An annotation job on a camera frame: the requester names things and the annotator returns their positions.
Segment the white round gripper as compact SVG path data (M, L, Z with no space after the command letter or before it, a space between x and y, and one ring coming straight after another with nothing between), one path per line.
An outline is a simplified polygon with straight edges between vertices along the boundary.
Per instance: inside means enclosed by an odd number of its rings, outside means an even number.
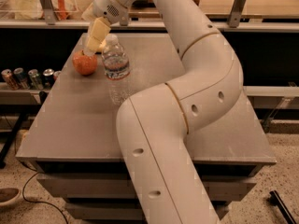
M125 15L128 16L128 8L119 0L93 0L81 15L83 20L92 21L83 52L93 56L109 34L110 24L120 23L121 17Z

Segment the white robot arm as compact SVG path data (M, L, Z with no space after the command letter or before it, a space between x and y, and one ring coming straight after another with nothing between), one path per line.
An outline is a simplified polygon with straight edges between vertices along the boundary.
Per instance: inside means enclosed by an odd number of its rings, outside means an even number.
M93 14L123 22L135 0L93 0ZM119 108L121 153L148 224L220 224L184 144L220 119L243 91L234 50L193 0L153 0L184 75L140 91Z

